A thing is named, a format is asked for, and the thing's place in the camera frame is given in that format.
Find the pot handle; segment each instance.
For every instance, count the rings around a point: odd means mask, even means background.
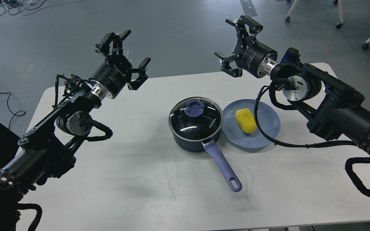
[[[210,144],[206,146],[204,145],[204,149],[214,159],[216,165],[218,166],[219,170],[221,171],[231,190],[234,192],[239,192],[242,189],[242,184],[239,181],[238,177],[236,176],[235,172],[232,170],[228,161],[222,154],[219,146],[215,142],[210,142]],[[235,182],[235,184],[237,184],[236,188],[232,185],[231,182],[232,180]]]

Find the gray floor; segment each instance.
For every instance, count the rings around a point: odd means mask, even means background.
[[[261,42],[280,56],[295,47],[305,63],[330,64],[339,79],[365,95],[363,106],[370,110],[370,49],[361,50],[370,37],[370,1],[345,1],[345,24],[340,30],[335,28],[338,6],[331,0],[302,0],[289,24],[284,21],[292,3],[254,0],[253,4],[258,15],[254,19],[264,26],[258,35]],[[151,57],[151,78],[217,72],[220,64],[213,53],[229,55],[236,41],[235,29],[225,19],[243,13],[236,0],[85,0],[30,16],[3,15],[0,91],[13,93],[9,101],[13,111],[27,112],[13,120],[12,131],[18,135],[25,132],[39,98],[53,86],[57,73],[88,78],[96,70],[103,58],[94,52],[94,45],[106,33],[131,29],[125,50],[130,51],[134,66]],[[6,97],[0,95],[0,122],[8,126],[11,115]],[[360,224],[361,230],[370,230],[367,224]],[[356,230],[355,224],[346,227],[319,226],[315,230]]]

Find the handle hole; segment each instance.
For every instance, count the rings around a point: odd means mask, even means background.
[[[237,189],[239,187],[239,185],[236,182],[235,178],[232,177],[229,181],[231,182],[232,187],[234,187],[235,189]]]

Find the yellow object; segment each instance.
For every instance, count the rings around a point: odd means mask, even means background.
[[[237,110],[235,118],[244,133],[251,134],[258,128],[255,123],[254,114],[252,114],[252,111],[248,108]]]

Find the blue plate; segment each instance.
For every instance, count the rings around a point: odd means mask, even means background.
[[[248,108],[254,112],[256,100],[240,99],[230,103],[224,109],[224,122],[222,131],[225,136],[234,144],[242,148],[262,148],[270,144],[261,132],[257,129],[251,134],[246,134],[239,127],[235,119],[235,113],[239,109]],[[260,101],[258,105],[258,121],[261,129],[272,138],[276,138],[281,129],[281,121],[278,114],[267,104]]]

